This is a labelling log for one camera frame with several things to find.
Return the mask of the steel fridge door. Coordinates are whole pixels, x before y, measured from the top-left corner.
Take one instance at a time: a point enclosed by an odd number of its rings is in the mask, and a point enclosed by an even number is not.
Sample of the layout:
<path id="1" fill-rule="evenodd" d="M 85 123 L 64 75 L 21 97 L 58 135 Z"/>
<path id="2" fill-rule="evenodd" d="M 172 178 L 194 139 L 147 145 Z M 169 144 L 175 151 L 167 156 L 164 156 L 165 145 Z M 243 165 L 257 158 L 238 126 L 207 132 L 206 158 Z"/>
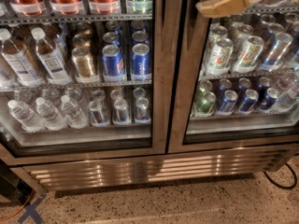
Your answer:
<path id="1" fill-rule="evenodd" d="M 180 0 L 8 4 L 0 20 L 27 47 L 63 30 L 62 68 L 19 58 L 1 86 L 1 159 L 14 168 L 164 153 Z"/>
<path id="2" fill-rule="evenodd" d="M 182 28 L 173 120 L 169 150 L 174 154 L 257 147 L 299 142 L 298 129 L 298 0 L 275 4 L 262 1 L 244 12 L 220 18 L 205 18 L 196 8 L 199 0 L 187 0 Z M 271 71 L 259 69 L 261 54 L 284 32 L 292 42 Z M 253 71 L 232 73 L 231 67 L 243 42 L 250 35 L 263 41 L 263 51 Z M 229 38 L 234 50 L 228 71 L 219 76 L 206 74 L 206 63 L 215 43 Z M 249 113 L 238 113 L 248 89 L 259 93 Z M 238 95 L 232 114 L 219 115 L 217 106 L 227 90 Z M 194 107 L 205 91 L 216 95 L 213 113 L 196 117 Z"/>

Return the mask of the steel fridge base grille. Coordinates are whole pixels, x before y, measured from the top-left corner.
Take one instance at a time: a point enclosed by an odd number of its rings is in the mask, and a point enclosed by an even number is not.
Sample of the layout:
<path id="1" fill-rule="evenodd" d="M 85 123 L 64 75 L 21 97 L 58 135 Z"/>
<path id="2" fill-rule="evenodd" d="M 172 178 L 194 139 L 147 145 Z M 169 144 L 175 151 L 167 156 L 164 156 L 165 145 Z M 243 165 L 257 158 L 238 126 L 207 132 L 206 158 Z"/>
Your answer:
<path id="1" fill-rule="evenodd" d="M 72 161 L 15 167 L 39 193 L 199 177 L 276 171 L 298 152 L 296 143 L 235 147 L 163 156 Z"/>

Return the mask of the white 7up can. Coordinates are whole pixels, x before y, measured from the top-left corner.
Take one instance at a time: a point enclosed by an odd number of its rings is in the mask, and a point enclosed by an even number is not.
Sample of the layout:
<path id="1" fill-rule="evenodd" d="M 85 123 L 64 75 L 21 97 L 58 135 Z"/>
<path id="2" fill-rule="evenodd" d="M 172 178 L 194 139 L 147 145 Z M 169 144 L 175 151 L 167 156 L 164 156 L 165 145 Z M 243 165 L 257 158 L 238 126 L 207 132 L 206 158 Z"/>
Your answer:
<path id="1" fill-rule="evenodd" d="M 254 70 L 256 60 L 263 51 L 264 41 L 257 35 L 250 35 L 243 42 L 236 59 L 233 61 L 231 72 L 246 74 Z"/>
<path id="2" fill-rule="evenodd" d="M 228 71 L 228 62 L 234 50 L 234 44 L 229 38 L 218 40 L 206 63 L 206 74 L 219 76 Z"/>

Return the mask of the blue can bottom right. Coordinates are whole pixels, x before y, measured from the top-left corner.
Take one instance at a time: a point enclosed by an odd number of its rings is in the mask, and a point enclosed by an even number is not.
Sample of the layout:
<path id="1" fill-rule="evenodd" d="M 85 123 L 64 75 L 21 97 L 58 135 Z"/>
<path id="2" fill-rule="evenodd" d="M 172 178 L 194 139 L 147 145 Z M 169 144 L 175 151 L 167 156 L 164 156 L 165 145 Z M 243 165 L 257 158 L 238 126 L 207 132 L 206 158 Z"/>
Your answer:
<path id="1" fill-rule="evenodd" d="M 253 107 L 259 99 L 259 93 L 255 90 L 248 89 L 245 91 L 242 99 L 239 103 L 238 113 L 249 113 L 253 110 Z"/>

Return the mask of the blue pepsi can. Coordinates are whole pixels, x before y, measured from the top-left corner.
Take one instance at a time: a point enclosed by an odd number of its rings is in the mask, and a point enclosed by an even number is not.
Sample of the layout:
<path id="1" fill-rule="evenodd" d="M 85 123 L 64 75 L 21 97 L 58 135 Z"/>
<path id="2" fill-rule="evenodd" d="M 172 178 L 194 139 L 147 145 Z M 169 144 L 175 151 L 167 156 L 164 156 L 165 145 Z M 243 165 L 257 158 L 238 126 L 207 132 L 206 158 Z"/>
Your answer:
<path id="1" fill-rule="evenodd" d="M 131 79 L 150 80 L 150 47 L 146 44 L 138 43 L 132 47 L 131 52 Z"/>
<path id="2" fill-rule="evenodd" d="M 119 47 L 106 45 L 102 49 L 105 82 L 121 82 L 126 80 L 126 70 Z"/>

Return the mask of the blue can bottom left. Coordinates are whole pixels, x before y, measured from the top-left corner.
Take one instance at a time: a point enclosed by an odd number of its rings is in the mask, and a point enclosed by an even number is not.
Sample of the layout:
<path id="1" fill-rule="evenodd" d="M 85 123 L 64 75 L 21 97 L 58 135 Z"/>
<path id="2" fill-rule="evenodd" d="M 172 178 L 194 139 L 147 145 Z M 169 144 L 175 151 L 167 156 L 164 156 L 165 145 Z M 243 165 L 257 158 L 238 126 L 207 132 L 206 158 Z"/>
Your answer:
<path id="1" fill-rule="evenodd" d="M 227 90 L 221 97 L 221 101 L 217 106 L 219 115 L 230 115 L 233 113 L 238 95 L 235 91 Z"/>

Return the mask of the front blue Pepsi can left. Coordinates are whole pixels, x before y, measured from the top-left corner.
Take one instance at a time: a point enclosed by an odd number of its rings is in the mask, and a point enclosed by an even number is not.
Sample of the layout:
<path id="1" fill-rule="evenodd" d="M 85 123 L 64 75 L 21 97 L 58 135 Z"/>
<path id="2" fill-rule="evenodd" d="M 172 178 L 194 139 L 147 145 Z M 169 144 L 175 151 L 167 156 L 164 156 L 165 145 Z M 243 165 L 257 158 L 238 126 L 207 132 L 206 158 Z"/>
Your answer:
<path id="1" fill-rule="evenodd" d="M 102 49 L 105 82 L 121 82 L 126 80 L 126 70 L 119 47 L 106 45 Z"/>

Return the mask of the small silver can right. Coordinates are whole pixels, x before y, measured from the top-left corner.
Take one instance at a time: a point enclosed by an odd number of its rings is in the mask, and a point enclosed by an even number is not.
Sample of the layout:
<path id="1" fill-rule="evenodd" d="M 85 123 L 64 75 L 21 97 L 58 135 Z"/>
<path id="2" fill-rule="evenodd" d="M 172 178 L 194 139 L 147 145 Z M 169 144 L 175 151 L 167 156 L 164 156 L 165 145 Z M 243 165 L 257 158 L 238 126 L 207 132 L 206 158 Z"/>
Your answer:
<path id="1" fill-rule="evenodd" d="M 150 102 L 145 97 L 137 98 L 135 101 L 135 121 L 137 123 L 150 121 Z"/>

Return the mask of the front gold can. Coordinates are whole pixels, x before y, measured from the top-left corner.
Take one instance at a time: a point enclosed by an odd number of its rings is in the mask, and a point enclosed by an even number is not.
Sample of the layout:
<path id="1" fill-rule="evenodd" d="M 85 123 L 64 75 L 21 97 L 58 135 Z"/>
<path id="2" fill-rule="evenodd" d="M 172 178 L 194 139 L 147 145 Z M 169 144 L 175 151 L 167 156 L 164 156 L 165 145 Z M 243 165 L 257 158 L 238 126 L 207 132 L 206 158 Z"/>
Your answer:
<path id="1" fill-rule="evenodd" d="M 72 50 L 72 62 L 77 71 L 75 78 L 78 83 L 92 84 L 100 81 L 96 62 L 89 48 L 74 48 Z"/>

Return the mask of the tea bottle white cap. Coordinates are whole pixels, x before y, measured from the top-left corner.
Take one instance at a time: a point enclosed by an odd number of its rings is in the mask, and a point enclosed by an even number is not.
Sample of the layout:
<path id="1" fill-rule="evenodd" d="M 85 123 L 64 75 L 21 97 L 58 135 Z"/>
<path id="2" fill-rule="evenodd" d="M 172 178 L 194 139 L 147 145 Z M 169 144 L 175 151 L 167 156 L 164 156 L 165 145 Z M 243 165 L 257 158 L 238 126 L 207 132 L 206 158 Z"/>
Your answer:
<path id="1" fill-rule="evenodd" d="M 71 81 L 71 76 L 66 67 L 66 62 L 56 43 L 47 37 L 42 28 L 36 27 L 31 31 L 35 40 L 36 55 L 48 72 L 51 84 L 66 85 Z"/>

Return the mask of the water bottle right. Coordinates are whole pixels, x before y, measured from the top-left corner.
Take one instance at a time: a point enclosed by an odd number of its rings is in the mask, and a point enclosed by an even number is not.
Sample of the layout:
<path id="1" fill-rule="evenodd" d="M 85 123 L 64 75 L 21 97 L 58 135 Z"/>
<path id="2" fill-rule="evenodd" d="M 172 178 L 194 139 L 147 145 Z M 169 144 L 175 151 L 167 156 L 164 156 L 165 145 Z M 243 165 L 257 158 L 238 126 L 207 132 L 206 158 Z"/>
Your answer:
<path id="1" fill-rule="evenodd" d="M 75 129 L 82 129 L 88 125 L 88 118 L 79 103 L 68 95 L 61 97 L 61 107 L 69 122 Z"/>

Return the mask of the water bottle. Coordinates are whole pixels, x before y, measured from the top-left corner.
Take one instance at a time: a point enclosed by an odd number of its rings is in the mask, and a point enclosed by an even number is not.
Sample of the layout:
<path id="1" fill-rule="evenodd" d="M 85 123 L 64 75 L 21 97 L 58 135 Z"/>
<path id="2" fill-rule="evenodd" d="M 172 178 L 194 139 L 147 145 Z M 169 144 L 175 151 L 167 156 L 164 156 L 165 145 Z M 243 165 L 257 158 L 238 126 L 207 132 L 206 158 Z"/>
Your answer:
<path id="1" fill-rule="evenodd" d="M 7 105 L 9 114 L 21 124 L 25 131 L 34 133 L 45 129 L 42 118 L 25 102 L 10 100 Z"/>
<path id="2" fill-rule="evenodd" d="M 36 112 L 45 121 L 46 127 L 52 131 L 59 131 L 67 127 L 67 123 L 55 104 L 43 97 L 36 99 Z"/>
<path id="3" fill-rule="evenodd" d="M 61 107 L 69 122 L 75 129 L 82 129 L 88 125 L 88 118 L 79 103 L 68 95 L 61 97 Z"/>

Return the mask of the water bottle middle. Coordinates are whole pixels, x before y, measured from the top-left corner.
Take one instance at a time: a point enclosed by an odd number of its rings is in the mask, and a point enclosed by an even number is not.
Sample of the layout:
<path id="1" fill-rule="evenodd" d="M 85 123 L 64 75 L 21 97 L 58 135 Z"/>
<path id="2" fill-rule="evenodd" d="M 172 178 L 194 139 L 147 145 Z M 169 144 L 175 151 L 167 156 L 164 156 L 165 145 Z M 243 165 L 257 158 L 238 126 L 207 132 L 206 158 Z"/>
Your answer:
<path id="1" fill-rule="evenodd" d="M 45 121 L 46 127 L 52 131 L 59 131 L 67 127 L 67 123 L 55 104 L 43 97 L 36 99 L 36 112 Z"/>

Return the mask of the water bottle left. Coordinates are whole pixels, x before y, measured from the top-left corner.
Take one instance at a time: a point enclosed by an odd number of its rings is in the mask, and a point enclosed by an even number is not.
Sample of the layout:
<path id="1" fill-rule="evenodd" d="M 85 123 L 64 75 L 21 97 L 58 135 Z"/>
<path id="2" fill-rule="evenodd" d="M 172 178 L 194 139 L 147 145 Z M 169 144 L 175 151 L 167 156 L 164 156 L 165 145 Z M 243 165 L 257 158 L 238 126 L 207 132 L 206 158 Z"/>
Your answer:
<path id="1" fill-rule="evenodd" d="M 45 129 L 42 118 L 25 102 L 10 100 L 7 105 L 9 114 L 21 124 L 25 131 L 34 133 Z"/>

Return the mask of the blue tape cross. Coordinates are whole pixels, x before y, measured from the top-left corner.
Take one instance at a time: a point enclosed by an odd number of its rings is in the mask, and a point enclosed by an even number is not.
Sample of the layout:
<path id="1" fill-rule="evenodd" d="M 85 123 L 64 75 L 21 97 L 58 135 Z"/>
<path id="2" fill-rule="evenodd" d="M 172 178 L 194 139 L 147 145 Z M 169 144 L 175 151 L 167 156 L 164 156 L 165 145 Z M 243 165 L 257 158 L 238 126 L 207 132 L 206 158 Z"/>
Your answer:
<path id="1" fill-rule="evenodd" d="M 27 204 L 25 206 L 25 213 L 18 219 L 19 224 L 24 224 L 24 221 L 30 217 L 35 224 L 43 224 L 43 218 L 38 214 L 36 208 L 42 203 L 46 198 L 45 194 L 41 194 L 33 203 Z"/>

